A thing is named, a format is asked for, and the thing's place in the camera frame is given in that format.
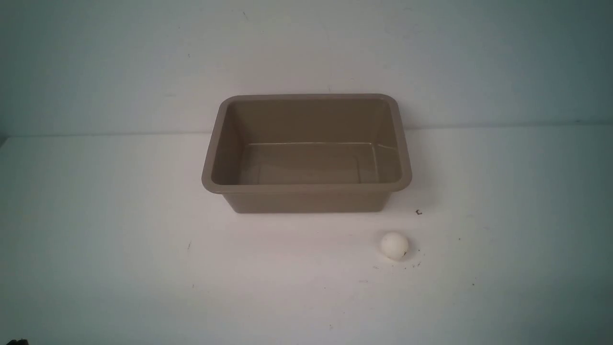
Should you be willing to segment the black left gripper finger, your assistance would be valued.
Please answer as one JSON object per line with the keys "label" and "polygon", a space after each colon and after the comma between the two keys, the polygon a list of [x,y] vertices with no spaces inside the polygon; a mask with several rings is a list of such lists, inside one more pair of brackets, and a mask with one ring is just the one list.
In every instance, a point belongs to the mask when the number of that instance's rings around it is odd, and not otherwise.
{"label": "black left gripper finger", "polygon": [[29,342],[27,339],[12,339],[7,345],[29,345]]}

